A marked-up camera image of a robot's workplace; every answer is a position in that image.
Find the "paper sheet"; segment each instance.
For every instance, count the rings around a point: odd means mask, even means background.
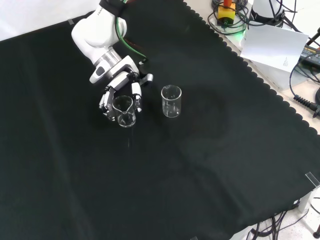
[[[291,72],[308,35],[275,26],[250,26],[245,33],[241,57]]]

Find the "robotic arm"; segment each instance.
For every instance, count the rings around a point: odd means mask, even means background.
[[[141,86],[153,81],[153,75],[141,76],[139,69],[130,56],[121,58],[113,49],[118,42],[115,20],[123,7],[121,0],[101,0],[99,7],[88,18],[80,20],[72,30],[72,39],[80,51],[91,60],[95,71],[90,77],[92,84],[107,79],[99,108],[111,121],[115,121],[112,108],[114,94],[129,82],[131,83],[134,109],[141,112]],[[120,34],[127,32],[126,21],[118,19]]]

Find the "black cloth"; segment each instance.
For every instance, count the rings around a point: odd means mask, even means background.
[[[98,110],[106,82],[89,82],[68,22],[0,42],[2,240],[228,240],[320,179],[316,131],[185,3],[128,4],[154,74],[129,129]],[[182,89],[174,119],[168,84]]]

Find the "empty glass beaker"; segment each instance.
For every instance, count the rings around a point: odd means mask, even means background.
[[[167,85],[162,88],[162,111],[168,118],[175,118],[181,113],[181,95],[178,86]]]

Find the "glass beaker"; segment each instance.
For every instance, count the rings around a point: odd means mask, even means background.
[[[175,118],[181,113],[181,95],[178,86],[167,85],[162,88],[162,111],[166,117]]]
[[[112,107],[121,127],[129,128],[136,123],[134,101],[129,96],[118,96],[113,100]]]

